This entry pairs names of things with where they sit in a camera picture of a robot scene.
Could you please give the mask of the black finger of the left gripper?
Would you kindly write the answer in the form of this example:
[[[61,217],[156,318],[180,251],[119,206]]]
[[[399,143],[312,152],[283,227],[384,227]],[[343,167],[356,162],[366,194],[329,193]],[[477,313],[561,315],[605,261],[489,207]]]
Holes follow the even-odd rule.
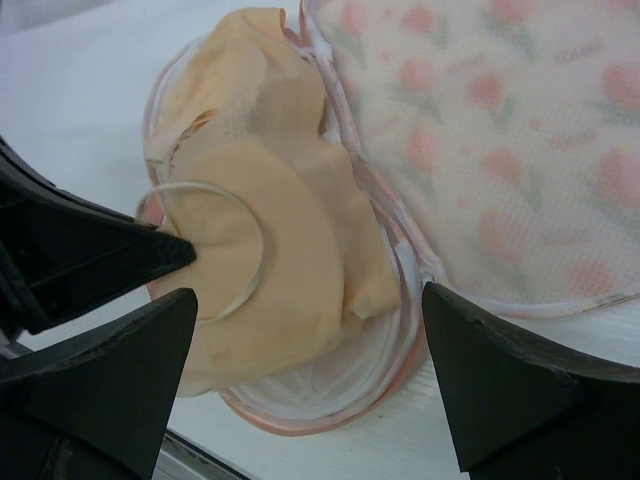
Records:
[[[196,258],[192,244],[58,189],[1,144],[1,333],[41,333]]]

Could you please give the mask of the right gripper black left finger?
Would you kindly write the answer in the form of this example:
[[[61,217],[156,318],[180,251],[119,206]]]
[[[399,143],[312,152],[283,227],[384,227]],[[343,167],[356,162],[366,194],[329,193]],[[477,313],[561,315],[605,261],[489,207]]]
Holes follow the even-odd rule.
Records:
[[[198,303],[179,289],[110,323],[1,361],[4,479],[149,479]]]

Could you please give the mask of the floral orange laundry bag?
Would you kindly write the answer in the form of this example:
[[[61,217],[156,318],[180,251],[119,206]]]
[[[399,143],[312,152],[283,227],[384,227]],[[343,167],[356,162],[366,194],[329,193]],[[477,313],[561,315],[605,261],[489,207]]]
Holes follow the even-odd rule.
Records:
[[[286,36],[324,82],[399,303],[324,355],[203,394],[274,434],[342,426],[422,363],[429,282],[511,320],[638,311],[637,2],[304,1],[299,12]]]

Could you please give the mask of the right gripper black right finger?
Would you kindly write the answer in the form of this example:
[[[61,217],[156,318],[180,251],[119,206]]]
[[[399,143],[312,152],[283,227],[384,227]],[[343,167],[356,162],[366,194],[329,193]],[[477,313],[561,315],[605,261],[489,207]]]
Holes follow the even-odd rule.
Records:
[[[553,342],[433,282],[422,311],[461,471],[638,478],[638,368]]]

